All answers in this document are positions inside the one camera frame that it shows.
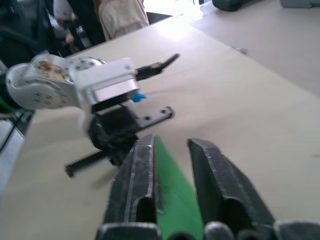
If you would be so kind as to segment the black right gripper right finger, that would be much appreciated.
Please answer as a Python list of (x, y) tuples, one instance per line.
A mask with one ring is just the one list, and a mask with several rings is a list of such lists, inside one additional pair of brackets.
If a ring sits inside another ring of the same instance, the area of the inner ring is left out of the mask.
[(187, 146), (205, 223), (232, 217), (247, 217), (250, 223), (275, 221), (252, 181), (215, 144), (189, 138)]

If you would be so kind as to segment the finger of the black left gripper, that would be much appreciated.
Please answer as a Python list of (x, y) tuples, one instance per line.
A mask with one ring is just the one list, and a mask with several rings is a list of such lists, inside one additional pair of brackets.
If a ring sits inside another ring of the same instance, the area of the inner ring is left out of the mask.
[(78, 172), (81, 172), (89, 167), (92, 167), (93, 165), (100, 163), (101, 161), (106, 160), (108, 160), (113, 166), (116, 166), (115, 162), (106, 151), (99, 150), (69, 162), (64, 166), (64, 171), (69, 178), (74, 178)]
[(173, 64), (180, 56), (179, 53), (175, 53), (163, 62), (156, 62), (137, 68), (135, 75), (136, 80), (142, 81), (162, 74), (163, 71)]

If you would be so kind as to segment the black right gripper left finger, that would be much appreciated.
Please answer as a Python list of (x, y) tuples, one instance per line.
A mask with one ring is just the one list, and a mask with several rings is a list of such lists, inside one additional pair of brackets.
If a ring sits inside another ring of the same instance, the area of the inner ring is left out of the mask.
[(140, 138), (120, 166), (111, 186), (104, 224), (157, 222), (155, 140), (154, 135)]

